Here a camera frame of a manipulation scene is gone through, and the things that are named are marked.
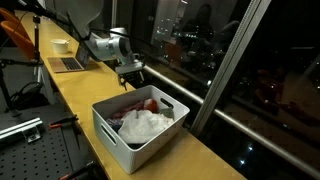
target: wooden countertop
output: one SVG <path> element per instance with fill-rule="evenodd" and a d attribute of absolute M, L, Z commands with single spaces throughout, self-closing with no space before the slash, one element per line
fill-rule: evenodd
<path fill-rule="evenodd" d="M 33 40 L 32 15 L 25 15 L 22 24 Z M 92 104 L 126 92 L 118 85 L 116 73 L 104 63 L 95 61 L 90 62 L 87 71 L 53 73 L 47 57 L 61 55 L 53 52 L 50 40 L 71 39 L 70 53 L 65 54 L 70 56 L 74 56 L 78 42 L 48 19 L 41 18 L 39 31 L 40 54 L 48 72 L 71 111 L 78 115 L 80 127 L 110 179 L 245 179 L 184 129 L 135 173 L 126 174 L 96 137 L 92 117 Z"/>

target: cable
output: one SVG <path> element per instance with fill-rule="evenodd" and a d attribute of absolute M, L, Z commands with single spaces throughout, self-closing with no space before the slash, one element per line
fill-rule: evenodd
<path fill-rule="evenodd" d="M 14 35 L 14 33 L 17 31 L 17 29 L 19 28 L 19 26 L 21 25 L 21 20 L 22 20 L 22 18 L 26 15 L 26 14 L 28 14 L 29 13 L 29 11 L 27 11 L 27 12 L 25 12 L 22 16 L 21 16 L 21 18 L 19 19 L 19 24 L 17 25 L 17 27 L 14 29 L 14 31 L 10 34 L 10 36 L 2 43 L 2 45 L 1 45 L 1 47 L 0 47 L 0 53 L 2 52 L 2 49 L 3 49 L 3 47 L 6 45 L 6 43 L 9 41 L 9 39 L 11 39 L 11 36 L 13 36 Z"/>

